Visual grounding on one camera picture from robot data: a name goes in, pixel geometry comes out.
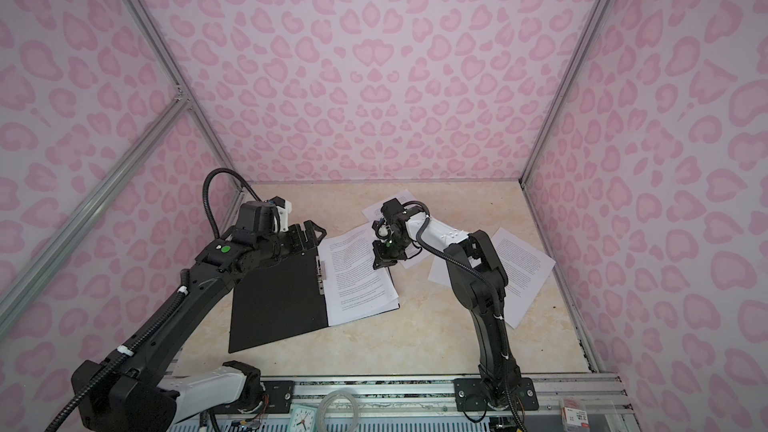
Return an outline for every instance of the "black folder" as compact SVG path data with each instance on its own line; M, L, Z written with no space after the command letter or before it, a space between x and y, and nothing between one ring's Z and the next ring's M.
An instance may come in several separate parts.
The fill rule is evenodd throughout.
M317 247L247 274L232 298L230 353L328 327Z

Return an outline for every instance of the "patterned wallpaper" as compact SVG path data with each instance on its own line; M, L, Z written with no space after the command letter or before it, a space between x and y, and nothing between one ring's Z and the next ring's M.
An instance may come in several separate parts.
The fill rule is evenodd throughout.
M644 430L768 429L768 0L618 0L534 175Z
M200 194L218 166L183 116L0 343L0 430L43 430L72 398L80 363L104 358L178 288L179 271L213 239ZM216 177L219 224L233 199ZM82 429L76 413L65 424Z
M0 296L173 91L120 0L0 0Z
M145 0L251 179L516 178L594 0Z

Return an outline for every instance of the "clock face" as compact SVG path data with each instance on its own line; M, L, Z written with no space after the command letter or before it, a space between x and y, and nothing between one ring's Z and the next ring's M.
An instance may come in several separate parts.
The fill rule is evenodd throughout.
M288 432L313 432L317 409L294 405L290 414Z

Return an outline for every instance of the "printed document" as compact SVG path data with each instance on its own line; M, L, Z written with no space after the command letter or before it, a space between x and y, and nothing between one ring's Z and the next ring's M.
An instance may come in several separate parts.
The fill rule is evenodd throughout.
M325 238L317 248L322 263L328 325L399 308L389 270L373 270L373 234L364 224L344 235Z
M411 194L410 191L406 188L404 190L401 190L394 196L389 196L384 200L377 202L376 204L373 204L372 206L365 207L362 210L362 214L366 216L366 218L370 220L370 222L379 220L382 217L382 205L384 204L384 202L388 200L392 200L393 198L398 199L401 204L404 204L411 200L416 200L416 197L414 197L413 194ZM417 254L417 252L418 252L418 249L413 244L409 245L406 248L407 257L413 257L413 255ZM421 262L422 260L424 260L425 258L429 257L429 255L430 255L429 252L423 251L422 253L418 254L417 256L409 260L398 261L398 264L402 264L402 266L405 268L411 268L414 265Z
M552 271L554 260L504 228L496 231L491 237L491 242L509 278L507 296L504 298L504 320L512 328L516 328L538 292L542 290L544 281ZM428 279L450 287L446 261L432 256Z

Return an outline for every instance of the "mint green clock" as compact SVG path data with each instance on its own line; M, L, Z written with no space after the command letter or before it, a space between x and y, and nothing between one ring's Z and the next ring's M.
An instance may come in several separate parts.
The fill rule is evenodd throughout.
M290 411L288 432L315 432L317 409L294 404Z

